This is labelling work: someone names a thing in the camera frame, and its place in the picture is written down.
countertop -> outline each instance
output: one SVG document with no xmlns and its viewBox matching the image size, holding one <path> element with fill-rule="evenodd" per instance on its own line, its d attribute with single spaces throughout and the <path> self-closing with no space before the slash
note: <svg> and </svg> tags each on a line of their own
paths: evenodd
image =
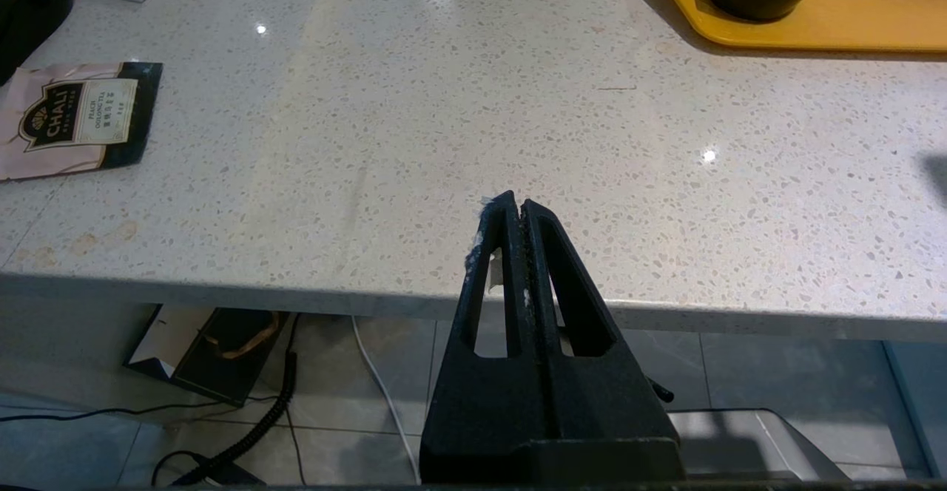
<svg viewBox="0 0 947 491">
<path fill-rule="evenodd" d="M 947 340 L 947 64 L 738 52 L 670 0 L 77 0 L 144 160 L 0 185 L 0 292 L 449 319 L 483 197 L 623 326 Z"/>
</svg>

black coiled cable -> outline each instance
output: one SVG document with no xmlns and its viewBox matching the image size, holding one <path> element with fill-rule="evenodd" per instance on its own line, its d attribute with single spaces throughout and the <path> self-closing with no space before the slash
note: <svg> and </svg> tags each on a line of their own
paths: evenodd
<svg viewBox="0 0 947 491">
<path fill-rule="evenodd" d="M 280 420 L 280 417 L 286 413 L 290 400 L 293 399 L 293 393 L 295 393 L 297 354 L 293 351 L 293 340 L 295 339 L 295 328 L 297 328 L 298 322 L 299 314 L 293 319 L 293 328 L 290 330 L 290 340 L 286 346 L 286 359 L 283 366 L 283 386 L 280 389 L 280 395 L 277 397 L 277 401 L 275 401 L 273 406 L 270 407 L 270 410 L 267 411 L 266 416 L 263 416 L 263 419 L 261 419 L 256 426 L 253 427 L 253 430 L 250 430 L 243 439 L 237 441 L 236 444 L 228 447 L 227 450 L 220 452 L 220 454 L 210 458 L 203 464 L 198 465 L 195 470 L 177 478 L 172 485 L 196 484 L 213 474 L 221 465 L 231 464 L 233 461 L 237 461 L 237 458 L 240 458 L 243 454 L 247 454 L 255 444 L 263 439 L 264 435 L 270 431 L 270 428 L 274 427 L 277 421 Z"/>
</svg>

computer mouse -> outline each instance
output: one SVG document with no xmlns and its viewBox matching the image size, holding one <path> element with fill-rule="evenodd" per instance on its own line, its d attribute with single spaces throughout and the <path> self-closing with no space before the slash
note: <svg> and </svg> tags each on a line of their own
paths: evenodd
<svg viewBox="0 0 947 491">
<path fill-rule="evenodd" d="M 73 0 L 0 0 L 0 84 L 67 18 Z"/>
</svg>

yellow tray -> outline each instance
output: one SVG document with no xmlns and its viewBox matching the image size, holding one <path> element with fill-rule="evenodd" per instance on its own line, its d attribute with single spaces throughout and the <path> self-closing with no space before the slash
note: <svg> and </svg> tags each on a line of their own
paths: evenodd
<svg viewBox="0 0 947 491">
<path fill-rule="evenodd" d="M 710 0 L 674 0 L 702 36 L 728 46 L 947 53 L 947 0 L 802 0 L 791 15 L 751 23 Z"/>
</svg>

black cable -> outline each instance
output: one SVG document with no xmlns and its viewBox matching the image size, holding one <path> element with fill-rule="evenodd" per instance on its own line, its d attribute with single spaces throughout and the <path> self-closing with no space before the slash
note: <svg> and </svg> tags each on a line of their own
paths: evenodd
<svg viewBox="0 0 947 491">
<path fill-rule="evenodd" d="M 152 487 L 155 487 L 155 485 L 158 484 L 158 471 L 161 470 L 161 465 L 165 464 L 165 461 L 168 461 L 175 456 L 179 456 L 180 454 L 187 454 L 187 456 L 190 456 L 190 458 L 194 460 L 195 463 L 200 463 L 197 458 L 197 452 L 192 452 L 190 450 L 176 450 L 175 452 L 166 455 L 161 460 L 158 460 L 158 464 L 155 465 L 155 470 L 152 471 Z"/>
<path fill-rule="evenodd" d="M 290 435 L 293 436 L 293 447 L 297 451 L 297 468 L 299 470 L 299 481 L 301 481 L 303 485 L 308 485 L 306 484 L 306 475 L 302 473 L 302 455 L 299 454 L 299 441 L 295 439 L 295 428 L 293 428 L 293 416 L 291 415 L 291 411 L 288 407 L 286 409 L 286 420 L 290 424 Z"/>
<path fill-rule="evenodd" d="M 277 400 L 277 398 L 280 398 L 280 397 L 279 397 L 279 396 L 264 396 L 263 398 L 254 398 L 253 401 L 254 401 L 254 402 L 266 402 L 266 401 L 268 401 L 268 400 Z M 211 417 L 226 416 L 227 413 L 234 413 L 234 411 L 243 410 L 245 407 L 246 407 L 246 406 L 231 407 L 231 409 L 229 409 L 229 410 L 214 411 L 214 413 L 204 413 L 204 414 L 202 414 L 202 416 L 187 417 L 186 419 L 178 419 L 178 420 L 174 420 L 174 421 L 168 421 L 168 423 L 164 423 L 164 424 L 165 424 L 165 426 L 173 426 L 174 424 L 193 423 L 193 421 L 206 421 L 207 419 L 210 419 Z"/>
<path fill-rule="evenodd" d="M 274 397 L 247 397 L 250 400 L 263 401 L 270 400 Z M 88 413 L 80 413 L 78 416 L 10 416 L 10 417 L 0 417 L 0 423 L 7 423 L 8 421 L 78 421 L 80 419 L 85 419 L 86 417 L 95 417 L 101 416 L 102 413 L 127 413 L 129 416 L 142 416 L 145 413 L 151 413 L 152 411 L 160 410 L 170 410 L 173 407 L 208 407 L 208 406 L 220 406 L 220 404 L 227 404 L 225 402 L 204 402 L 200 404 L 164 404 L 163 406 L 147 407 L 145 410 L 128 410 L 127 407 L 106 407 L 104 410 L 95 410 L 89 411 Z"/>
<path fill-rule="evenodd" d="M 283 386 L 280 389 L 280 395 L 277 397 L 277 401 L 273 403 L 273 406 L 270 407 L 270 410 L 267 411 L 266 416 L 263 416 L 263 419 L 255 424 L 253 430 L 250 430 L 243 439 L 237 441 L 237 443 L 234 443 L 231 447 L 226 448 L 226 450 L 220 452 L 220 454 L 210 458 L 206 463 L 198 465 L 196 470 L 190 471 L 186 475 L 177 478 L 172 485 L 196 484 L 213 474 L 223 465 L 233 463 L 237 458 L 240 458 L 243 454 L 247 454 L 251 448 L 256 446 L 256 444 L 263 439 L 264 435 L 270 431 L 270 428 L 274 427 L 277 421 L 280 420 L 280 417 L 286 413 L 290 400 L 293 398 L 293 393 L 295 393 L 297 354 L 293 352 L 293 341 L 295 339 L 295 331 L 299 325 L 299 318 L 300 315 L 297 314 L 295 319 L 293 319 L 293 328 L 290 330 L 290 340 L 286 346 L 285 363 L 283 366 Z"/>
</svg>

